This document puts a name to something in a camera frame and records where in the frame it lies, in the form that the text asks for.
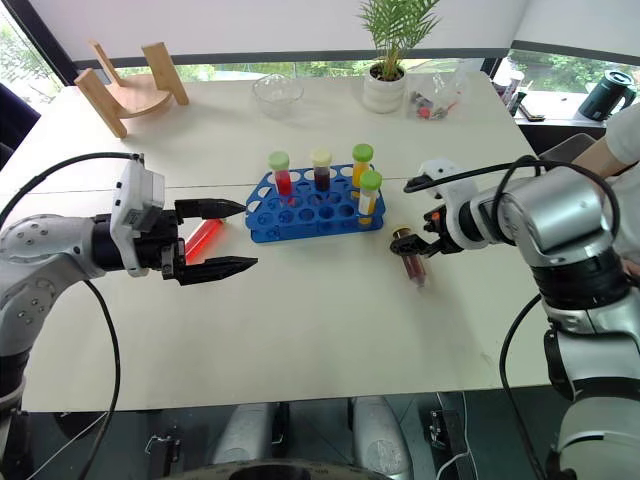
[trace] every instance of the white robot part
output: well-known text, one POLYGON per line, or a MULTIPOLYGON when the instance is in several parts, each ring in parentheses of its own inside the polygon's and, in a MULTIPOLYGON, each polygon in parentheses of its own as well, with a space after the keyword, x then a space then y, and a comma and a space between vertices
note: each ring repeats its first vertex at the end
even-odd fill
POLYGON ((148 273, 140 266, 133 239, 151 229, 163 207, 164 177, 145 170, 141 162, 129 162, 116 183, 109 231, 132 277, 148 273))
MULTIPOLYGON (((420 166, 419 175, 428 175, 433 180, 450 177, 458 173, 463 173, 460 167, 447 158, 436 158, 427 160, 420 166)), ((455 182, 444 183, 436 187, 427 189, 427 193, 436 197, 440 195, 447 206, 447 230, 452 240, 461 248, 466 250, 477 250, 488 245, 486 240, 473 241, 462 233, 458 217, 460 207, 478 194, 478 187, 471 178, 457 180, 455 182)))
POLYGON ((580 480, 638 478, 640 402, 586 398, 569 407, 558 436, 560 467, 580 480))

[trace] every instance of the clear plastic bag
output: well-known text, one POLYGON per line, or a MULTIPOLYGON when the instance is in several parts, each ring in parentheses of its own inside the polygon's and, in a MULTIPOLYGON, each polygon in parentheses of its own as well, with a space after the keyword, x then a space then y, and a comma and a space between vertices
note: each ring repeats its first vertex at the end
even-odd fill
POLYGON ((453 74, 421 75, 414 88, 409 88, 407 116, 419 120, 446 118, 462 101, 466 78, 466 69, 460 67, 453 74))

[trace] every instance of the white cap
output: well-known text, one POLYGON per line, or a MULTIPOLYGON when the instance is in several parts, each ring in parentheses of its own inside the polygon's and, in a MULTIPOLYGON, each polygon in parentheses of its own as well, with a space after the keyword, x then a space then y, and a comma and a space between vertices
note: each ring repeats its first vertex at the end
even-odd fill
POLYGON ((331 152, 324 148, 316 148, 315 150, 312 150, 310 156, 311 163, 314 167, 328 167, 331 165, 331 161, 333 160, 331 152))

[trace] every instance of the wooden stand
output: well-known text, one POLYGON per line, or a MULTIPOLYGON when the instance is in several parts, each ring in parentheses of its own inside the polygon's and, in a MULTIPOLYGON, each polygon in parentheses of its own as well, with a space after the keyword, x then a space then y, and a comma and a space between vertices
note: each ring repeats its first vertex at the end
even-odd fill
POLYGON ((89 44, 111 83, 103 85, 96 72, 87 68, 75 79, 75 84, 116 137, 127 136, 127 129, 120 119, 153 112, 167 103, 171 95, 179 105, 189 103, 164 43, 142 47, 151 67, 151 75, 132 75, 126 78, 118 75, 99 43, 92 40, 89 44))

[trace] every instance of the white sleeve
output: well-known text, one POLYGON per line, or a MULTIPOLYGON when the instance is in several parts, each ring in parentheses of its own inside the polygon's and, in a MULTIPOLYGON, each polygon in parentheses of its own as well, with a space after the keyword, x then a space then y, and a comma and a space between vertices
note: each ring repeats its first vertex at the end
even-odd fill
POLYGON ((640 103, 616 113, 607 121, 607 147, 627 165, 640 160, 640 103))
POLYGON ((620 231, 613 248, 621 257, 640 265, 640 164, 612 179, 611 186, 620 203, 620 231))

